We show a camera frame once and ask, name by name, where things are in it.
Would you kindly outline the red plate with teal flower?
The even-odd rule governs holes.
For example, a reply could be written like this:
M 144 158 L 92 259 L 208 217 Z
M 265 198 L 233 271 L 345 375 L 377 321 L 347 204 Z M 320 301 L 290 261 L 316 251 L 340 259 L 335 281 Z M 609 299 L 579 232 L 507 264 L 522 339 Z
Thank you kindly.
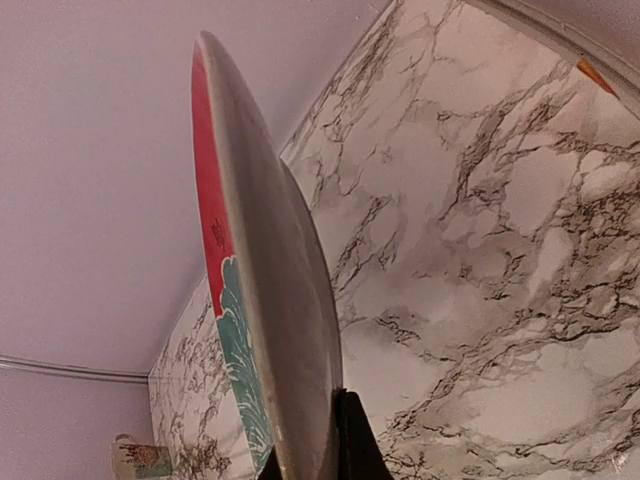
M 219 340 L 254 466 L 334 479 L 342 386 L 331 282 L 310 212 L 230 54 L 197 36 L 193 150 Z

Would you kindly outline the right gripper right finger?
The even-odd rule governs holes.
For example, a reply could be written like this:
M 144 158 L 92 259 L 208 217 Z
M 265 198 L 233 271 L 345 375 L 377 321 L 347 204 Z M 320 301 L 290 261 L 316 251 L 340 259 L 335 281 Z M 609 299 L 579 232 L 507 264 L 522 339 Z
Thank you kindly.
M 339 433 L 338 478 L 392 480 L 357 393 L 343 389 L 337 394 L 336 422 Z

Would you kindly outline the floral ceramic tumbler cup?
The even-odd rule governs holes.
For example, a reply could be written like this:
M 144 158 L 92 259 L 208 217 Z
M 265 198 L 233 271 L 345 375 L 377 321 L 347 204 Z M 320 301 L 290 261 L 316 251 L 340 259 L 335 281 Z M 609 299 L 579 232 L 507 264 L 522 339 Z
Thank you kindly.
M 139 443 L 131 435 L 119 434 L 110 452 L 117 480 L 160 479 L 173 474 L 170 450 L 165 446 Z

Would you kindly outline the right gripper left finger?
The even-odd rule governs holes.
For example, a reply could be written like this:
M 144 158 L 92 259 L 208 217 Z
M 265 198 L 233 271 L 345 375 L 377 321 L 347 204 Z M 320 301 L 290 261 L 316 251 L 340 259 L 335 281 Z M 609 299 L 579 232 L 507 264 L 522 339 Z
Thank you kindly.
M 264 468 L 258 475 L 258 480 L 281 480 L 281 471 L 278 463 L 277 453 L 274 448 L 265 462 Z

